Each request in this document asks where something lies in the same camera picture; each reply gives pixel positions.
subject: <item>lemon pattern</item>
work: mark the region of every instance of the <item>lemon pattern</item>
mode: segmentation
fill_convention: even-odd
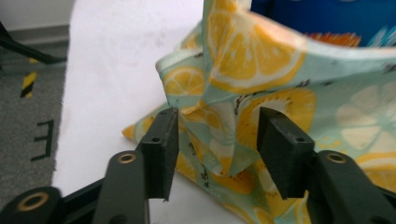
[[[384,152],[396,146],[396,82],[372,85],[341,105],[336,119],[342,136],[357,150]]]
[[[156,64],[167,104],[123,134],[138,142],[161,109],[178,108],[177,171],[246,223],[310,223],[306,197],[283,201],[256,150],[262,106],[396,191],[396,49],[322,45],[246,2],[205,0],[202,21]]]
[[[286,114],[308,132],[315,113],[316,96],[311,90],[296,88],[251,97],[240,109],[236,137],[241,145],[256,148],[259,113],[263,106]]]
[[[193,66],[178,67],[163,78],[167,94],[201,95],[204,87],[204,71]]]
[[[236,3],[214,2],[207,16],[206,43],[213,60],[209,82],[237,93],[262,91],[289,82],[304,61],[304,53],[280,45],[266,32],[266,21],[255,20]]]

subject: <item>crumpled fabric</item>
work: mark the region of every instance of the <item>crumpled fabric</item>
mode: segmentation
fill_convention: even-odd
[[[262,106],[396,191],[396,48],[319,43],[238,1],[206,0],[156,68],[167,104],[124,135],[138,142],[159,111],[178,108],[177,170],[247,223],[310,223],[306,196],[283,201],[256,149]]]

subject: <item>lemon print fabric bag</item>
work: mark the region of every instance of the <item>lemon print fabric bag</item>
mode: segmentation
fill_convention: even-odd
[[[240,2],[205,1],[202,22],[156,64],[167,104],[124,135],[138,142],[178,108],[177,170],[247,223],[310,223],[306,197],[283,201],[256,150],[261,106],[396,191],[396,48],[319,43]]]

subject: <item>lemon slice print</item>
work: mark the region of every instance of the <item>lemon slice print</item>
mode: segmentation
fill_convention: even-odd
[[[256,149],[260,107],[284,113],[306,133],[311,126],[316,108],[316,96],[308,89],[289,89],[262,95],[247,101],[240,108],[236,138],[239,144]]]
[[[179,133],[185,133],[188,129],[186,127],[186,125],[179,119],[178,120],[178,132]]]
[[[201,95],[204,92],[204,71],[193,66],[180,66],[163,78],[166,94]]]
[[[270,173],[268,172],[264,162],[262,160],[256,161],[254,164],[257,176],[259,177],[262,185],[262,190],[265,194],[265,199],[271,210],[271,214],[274,218],[283,215],[290,207],[295,203],[295,199],[283,200],[280,196],[279,191],[276,188],[274,181],[272,180]]]
[[[242,219],[244,219],[247,223],[249,223],[249,224],[253,224],[254,223],[253,219],[251,219],[251,217],[248,215],[248,213],[245,212],[244,210],[242,210],[241,208],[239,208],[239,207],[237,207],[235,205],[232,205],[230,203],[224,203],[223,206],[226,207],[227,209],[231,210],[237,216],[239,216]]]
[[[303,63],[304,53],[265,31],[271,22],[250,17],[244,10],[230,10],[218,2],[206,21],[206,44],[213,60],[209,82],[236,93],[262,91],[289,82]],[[286,30],[278,32],[276,35],[303,43],[301,37],[287,34]]]
[[[181,44],[182,49],[196,49],[198,48],[197,41],[196,41],[197,35],[195,33],[189,34]]]
[[[177,156],[176,170],[193,182],[197,182],[195,169],[189,159],[181,152]]]
[[[386,152],[396,146],[396,82],[372,85],[341,105],[336,120],[341,135],[355,149]]]
[[[307,198],[305,195],[304,198],[298,199],[294,205],[294,216],[297,224],[311,224],[308,209],[306,208]]]
[[[235,12],[237,9],[237,1],[238,0],[214,0],[214,8],[216,10]]]
[[[254,214],[256,215],[256,217],[260,223],[265,223],[265,224],[273,224],[274,223],[271,215],[268,214],[268,212],[265,211],[264,209],[262,209],[260,207],[255,207],[253,210],[254,210]]]
[[[234,150],[233,104],[207,105],[199,100],[194,106],[181,108],[180,118],[187,126],[200,124],[199,128],[194,129],[195,133],[190,134],[198,159],[216,175],[227,175]]]
[[[356,163],[375,185],[396,192],[396,152],[369,153]]]
[[[122,134],[128,139],[139,142],[146,132],[149,130],[152,122],[155,120],[155,115],[147,116],[135,125],[130,125],[122,131]]]
[[[240,194],[249,194],[256,185],[255,175],[249,169],[230,176],[218,176],[210,173],[210,177],[224,188]]]

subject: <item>screw hole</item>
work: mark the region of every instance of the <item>screw hole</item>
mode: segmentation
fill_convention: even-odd
[[[342,155],[336,153],[327,154],[327,159],[337,163],[344,163],[347,161]]]
[[[18,210],[22,212],[32,211],[43,205],[48,200],[48,198],[49,195],[45,192],[31,194],[18,204]]]
[[[370,221],[375,224],[390,224],[390,222],[387,219],[379,216],[372,216],[370,218]]]
[[[127,153],[119,156],[119,163],[129,163],[136,159],[136,155],[132,153]]]
[[[151,138],[151,141],[153,141],[153,142],[159,142],[159,141],[161,141],[161,138],[153,137],[153,138]]]

